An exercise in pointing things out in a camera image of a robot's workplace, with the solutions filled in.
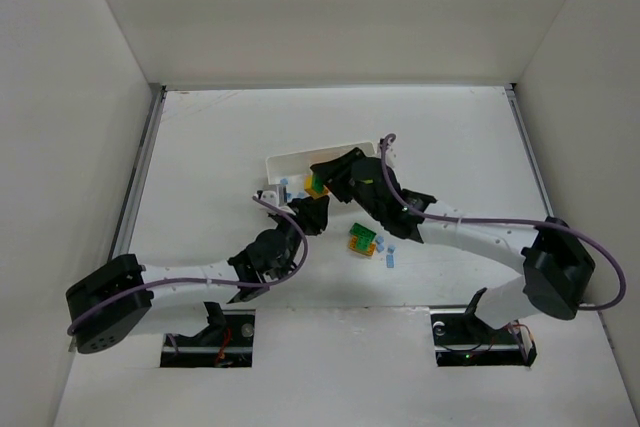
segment white tabletop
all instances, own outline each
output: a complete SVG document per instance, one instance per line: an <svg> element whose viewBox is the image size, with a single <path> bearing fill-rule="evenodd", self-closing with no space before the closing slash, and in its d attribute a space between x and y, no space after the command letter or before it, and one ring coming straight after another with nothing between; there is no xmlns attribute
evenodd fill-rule
<svg viewBox="0 0 640 427"><path fill-rule="evenodd" d="M227 259L273 226L251 195L269 156L395 132L403 187L469 212L543 219L545 210L503 88L390 86L168 94L130 251L142 263ZM368 259L347 249L354 222L397 250ZM291 281L237 308L466 303L513 278L503 266L438 246L391 239L355 205L332 200L329 227L310 239Z"/></svg>

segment wall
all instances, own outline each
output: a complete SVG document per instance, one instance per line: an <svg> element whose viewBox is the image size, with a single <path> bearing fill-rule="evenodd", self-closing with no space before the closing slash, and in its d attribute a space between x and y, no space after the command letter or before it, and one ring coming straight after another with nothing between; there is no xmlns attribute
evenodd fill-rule
<svg viewBox="0 0 640 427"><path fill-rule="evenodd" d="M564 0L108 0L149 81L519 78Z"/></svg>
<svg viewBox="0 0 640 427"><path fill-rule="evenodd" d="M626 268L629 293L605 312L640 409L640 0L567 0L517 94L556 213L600 239ZM593 300L611 298L601 262Z"/></svg>
<svg viewBox="0 0 640 427"><path fill-rule="evenodd" d="M0 424L51 425L150 92L104 0L0 0Z"/></svg>

